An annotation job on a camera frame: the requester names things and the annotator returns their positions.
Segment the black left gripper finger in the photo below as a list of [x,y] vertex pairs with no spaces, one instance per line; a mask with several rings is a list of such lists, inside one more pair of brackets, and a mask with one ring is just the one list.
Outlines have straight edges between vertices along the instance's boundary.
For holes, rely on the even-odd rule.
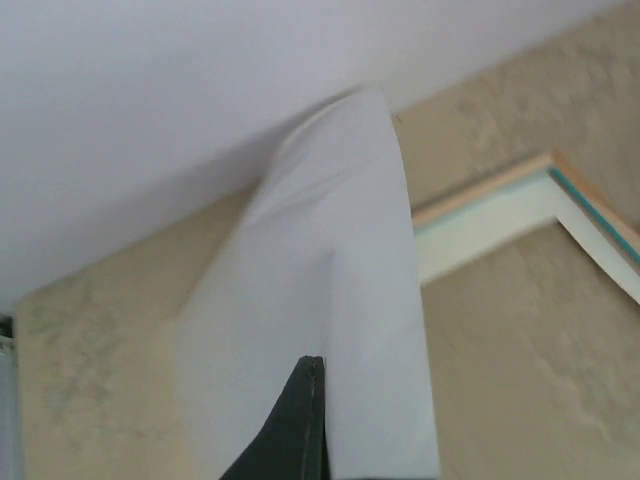
[[227,480],[320,480],[330,477],[325,432],[325,365],[296,363],[254,440],[222,475]]

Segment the sunflower photo print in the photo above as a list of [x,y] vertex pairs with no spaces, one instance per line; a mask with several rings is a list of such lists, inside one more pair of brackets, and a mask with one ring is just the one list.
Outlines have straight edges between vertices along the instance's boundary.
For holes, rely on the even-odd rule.
[[439,475],[405,172],[377,89],[284,141],[180,314],[177,398],[201,478],[240,456],[305,355],[325,362],[334,478]]

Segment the white mat board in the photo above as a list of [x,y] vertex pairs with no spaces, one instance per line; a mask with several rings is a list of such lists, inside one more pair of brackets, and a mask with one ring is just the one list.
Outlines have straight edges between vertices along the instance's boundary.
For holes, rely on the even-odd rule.
[[422,284],[525,234],[560,224],[634,301],[639,300],[639,249],[614,230],[586,196],[550,174],[536,174],[480,196],[414,229]]

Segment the teal wooden picture frame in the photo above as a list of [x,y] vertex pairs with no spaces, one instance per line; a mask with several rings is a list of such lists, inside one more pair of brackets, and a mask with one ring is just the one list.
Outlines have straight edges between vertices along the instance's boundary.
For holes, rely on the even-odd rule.
[[639,233],[552,151],[463,183],[412,214],[422,275],[435,278],[558,222],[602,268],[639,266]]

